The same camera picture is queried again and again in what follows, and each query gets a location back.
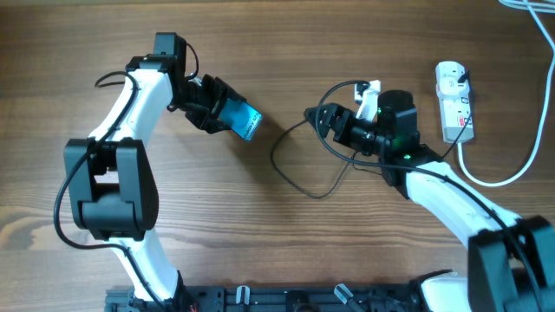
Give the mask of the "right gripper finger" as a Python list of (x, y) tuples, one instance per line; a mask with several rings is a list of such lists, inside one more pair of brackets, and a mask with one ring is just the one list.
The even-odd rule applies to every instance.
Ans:
[(319, 136), (325, 139), (336, 124), (336, 107), (323, 107), (317, 114), (316, 107), (304, 110), (304, 118), (318, 131)]
[(320, 126), (338, 126), (345, 123), (353, 116), (354, 112), (335, 102), (321, 106), (319, 111)]

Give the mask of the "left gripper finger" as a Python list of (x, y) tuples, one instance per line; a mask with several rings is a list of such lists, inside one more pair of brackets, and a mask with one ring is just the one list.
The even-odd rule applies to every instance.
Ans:
[(209, 108), (214, 108), (218, 103), (225, 103), (228, 99), (233, 101), (246, 101), (246, 98), (219, 77), (205, 74), (201, 80), (201, 88), (206, 96)]
[(216, 117), (211, 117), (207, 111), (190, 110), (185, 113), (186, 118), (199, 130), (205, 131), (209, 134), (218, 133), (221, 131), (228, 131), (231, 129), (222, 120)]

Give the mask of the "Galaxy S25 smartphone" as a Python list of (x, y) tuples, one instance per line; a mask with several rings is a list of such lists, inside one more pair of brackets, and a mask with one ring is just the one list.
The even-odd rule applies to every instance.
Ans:
[(246, 101), (228, 100), (219, 118), (243, 140), (251, 141), (263, 116)]

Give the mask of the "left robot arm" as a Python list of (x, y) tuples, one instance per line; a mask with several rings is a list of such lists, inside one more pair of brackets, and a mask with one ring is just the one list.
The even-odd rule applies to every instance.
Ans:
[(181, 110), (201, 131), (233, 131), (245, 141), (263, 119), (220, 78), (187, 74), (192, 50), (174, 32), (157, 33), (153, 52), (133, 57), (120, 72), (123, 89), (104, 121), (63, 152), (55, 232), (78, 250), (112, 250), (134, 284), (129, 305), (140, 311), (197, 307), (155, 230), (160, 199), (146, 147), (160, 116)]

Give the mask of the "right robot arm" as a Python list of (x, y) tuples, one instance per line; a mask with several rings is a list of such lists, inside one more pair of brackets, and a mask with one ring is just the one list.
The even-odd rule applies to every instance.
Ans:
[(440, 273), (420, 282), (426, 311), (552, 311), (554, 228), (541, 216), (522, 218), (458, 178), (420, 142), (411, 93), (379, 94), (374, 118), (320, 102), (304, 118), (365, 156), (377, 156), (388, 185), (433, 213), (467, 249), (467, 276)]

